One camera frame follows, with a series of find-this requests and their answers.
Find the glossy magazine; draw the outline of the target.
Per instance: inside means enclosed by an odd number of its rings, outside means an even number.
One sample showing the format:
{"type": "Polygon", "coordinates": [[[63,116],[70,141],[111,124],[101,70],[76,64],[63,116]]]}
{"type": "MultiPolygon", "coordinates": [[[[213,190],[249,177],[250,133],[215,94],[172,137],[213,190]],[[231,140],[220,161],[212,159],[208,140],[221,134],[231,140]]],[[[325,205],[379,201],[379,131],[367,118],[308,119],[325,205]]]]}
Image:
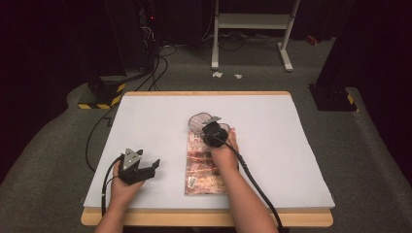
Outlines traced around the glossy magazine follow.
{"type": "Polygon", "coordinates": [[[192,131],[187,142],[185,195],[226,194],[221,173],[208,146],[192,131]]]}

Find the person's left hand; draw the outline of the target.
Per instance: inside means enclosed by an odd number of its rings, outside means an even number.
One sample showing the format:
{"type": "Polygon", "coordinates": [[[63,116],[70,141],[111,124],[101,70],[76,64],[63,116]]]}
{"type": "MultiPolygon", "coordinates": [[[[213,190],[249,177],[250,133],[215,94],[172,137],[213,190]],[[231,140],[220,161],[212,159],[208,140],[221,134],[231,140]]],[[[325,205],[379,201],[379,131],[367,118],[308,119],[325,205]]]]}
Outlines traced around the person's left hand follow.
{"type": "Polygon", "coordinates": [[[120,178],[114,178],[111,184],[110,207],[126,209],[143,184],[144,182],[127,184],[120,178]]]}

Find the black yellow striped base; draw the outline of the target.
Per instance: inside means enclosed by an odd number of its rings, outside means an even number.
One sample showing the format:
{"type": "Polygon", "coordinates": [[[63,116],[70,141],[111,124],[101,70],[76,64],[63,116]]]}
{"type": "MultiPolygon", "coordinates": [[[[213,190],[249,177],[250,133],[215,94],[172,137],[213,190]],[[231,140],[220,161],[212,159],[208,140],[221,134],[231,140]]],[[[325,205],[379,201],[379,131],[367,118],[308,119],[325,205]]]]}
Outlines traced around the black yellow striped base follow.
{"type": "Polygon", "coordinates": [[[97,78],[87,83],[87,87],[78,101],[78,107],[83,110],[111,109],[120,102],[124,88],[125,83],[105,82],[101,78],[97,78]]]}

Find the striped cleaning mitt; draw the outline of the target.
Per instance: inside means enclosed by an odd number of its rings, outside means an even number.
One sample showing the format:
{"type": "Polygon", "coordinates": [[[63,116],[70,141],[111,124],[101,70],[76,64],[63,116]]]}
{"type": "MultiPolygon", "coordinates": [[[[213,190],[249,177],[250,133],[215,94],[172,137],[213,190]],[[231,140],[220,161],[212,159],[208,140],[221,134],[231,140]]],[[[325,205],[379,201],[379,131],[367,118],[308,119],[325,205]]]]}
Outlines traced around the striped cleaning mitt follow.
{"type": "Polygon", "coordinates": [[[221,120],[219,116],[211,116],[208,113],[199,113],[189,119],[189,130],[195,134],[200,135],[203,133],[203,128],[206,125],[215,122],[220,128],[224,129],[225,131],[229,131],[230,126],[226,123],[219,123],[219,120],[221,120]]]}

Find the person's right hand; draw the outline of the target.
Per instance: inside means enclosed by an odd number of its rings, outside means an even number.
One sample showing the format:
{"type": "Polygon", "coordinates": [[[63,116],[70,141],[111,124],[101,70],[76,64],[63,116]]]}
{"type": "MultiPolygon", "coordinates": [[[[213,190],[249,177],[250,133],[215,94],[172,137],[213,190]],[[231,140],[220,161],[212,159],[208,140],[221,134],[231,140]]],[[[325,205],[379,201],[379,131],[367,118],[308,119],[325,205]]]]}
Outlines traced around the person's right hand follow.
{"type": "Polygon", "coordinates": [[[236,133],[233,128],[231,128],[228,133],[225,145],[222,145],[219,148],[210,149],[213,161],[222,173],[229,169],[233,170],[238,168],[238,159],[236,156],[238,151],[236,133]]]}

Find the black base with yellow mark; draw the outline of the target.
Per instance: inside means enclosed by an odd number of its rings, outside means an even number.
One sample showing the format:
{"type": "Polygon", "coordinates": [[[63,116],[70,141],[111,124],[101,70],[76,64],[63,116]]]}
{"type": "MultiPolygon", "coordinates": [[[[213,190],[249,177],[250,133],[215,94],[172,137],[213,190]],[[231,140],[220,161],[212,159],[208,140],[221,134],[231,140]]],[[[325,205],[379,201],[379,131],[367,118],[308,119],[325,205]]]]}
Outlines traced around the black base with yellow mark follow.
{"type": "Polygon", "coordinates": [[[356,112],[358,107],[353,96],[345,88],[329,88],[311,84],[312,98],[319,111],[356,112]]]}

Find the white metal stand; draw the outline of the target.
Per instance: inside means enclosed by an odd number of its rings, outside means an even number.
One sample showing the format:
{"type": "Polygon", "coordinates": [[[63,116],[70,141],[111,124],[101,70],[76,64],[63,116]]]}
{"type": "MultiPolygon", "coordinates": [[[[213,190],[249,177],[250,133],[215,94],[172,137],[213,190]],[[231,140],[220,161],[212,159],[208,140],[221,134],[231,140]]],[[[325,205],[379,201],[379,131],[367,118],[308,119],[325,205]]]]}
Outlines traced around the white metal stand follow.
{"type": "Polygon", "coordinates": [[[300,0],[293,0],[291,12],[284,15],[227,14],[220,12],[220,0],[215,0],[211,69],[219,69],[219,31],[221,29],[265,29],[284,31],[283,41],[278,43],[277,47],[285,70],[287,72],[292,72],[293,67],[287,52],[287,45],[292,33],[299,3],[300,0]]]}

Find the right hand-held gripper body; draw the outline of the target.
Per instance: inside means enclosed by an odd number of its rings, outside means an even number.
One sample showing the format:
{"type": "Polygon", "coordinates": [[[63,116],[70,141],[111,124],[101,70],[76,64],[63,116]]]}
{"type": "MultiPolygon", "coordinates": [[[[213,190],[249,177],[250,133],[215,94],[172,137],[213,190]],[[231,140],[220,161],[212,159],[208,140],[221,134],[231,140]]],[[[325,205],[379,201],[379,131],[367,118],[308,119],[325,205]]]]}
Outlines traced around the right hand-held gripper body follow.
{"type": "Polygon", "coordinates": [[[228,126],[219,123],[218,116],[212,116],[203,122],[203,142],[212,148],[221,147],[228,137],[228,126]]]}

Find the black equipment tower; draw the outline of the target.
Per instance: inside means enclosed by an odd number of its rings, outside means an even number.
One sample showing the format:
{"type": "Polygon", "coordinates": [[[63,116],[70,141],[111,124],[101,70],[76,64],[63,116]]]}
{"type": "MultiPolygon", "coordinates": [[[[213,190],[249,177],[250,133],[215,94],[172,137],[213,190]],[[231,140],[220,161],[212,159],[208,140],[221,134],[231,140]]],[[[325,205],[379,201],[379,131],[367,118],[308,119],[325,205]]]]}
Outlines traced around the black equipment tower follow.
{"type": "Polygon", "coordinates": [[[127,75],[151,69],[157,54],[155,0],[104,0],[127,75]]]}

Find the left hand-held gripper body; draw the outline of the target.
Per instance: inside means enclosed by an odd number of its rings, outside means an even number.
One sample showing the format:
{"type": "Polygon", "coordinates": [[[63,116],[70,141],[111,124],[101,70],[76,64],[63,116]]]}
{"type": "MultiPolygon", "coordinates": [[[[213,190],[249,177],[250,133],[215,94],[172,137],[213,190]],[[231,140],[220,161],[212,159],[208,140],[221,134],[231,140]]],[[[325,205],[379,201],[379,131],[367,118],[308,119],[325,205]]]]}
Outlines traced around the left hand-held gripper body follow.
{"type": "Polygon", "coordinates": [[[125,150],[125,154],[121,156],[118,171],[119,178],[124,183],[134,184],[148,180],[140,177],[140,170],[143,169],[139,167],[142,156],[139,156],[136,151],[132,149],[125,150]]]}

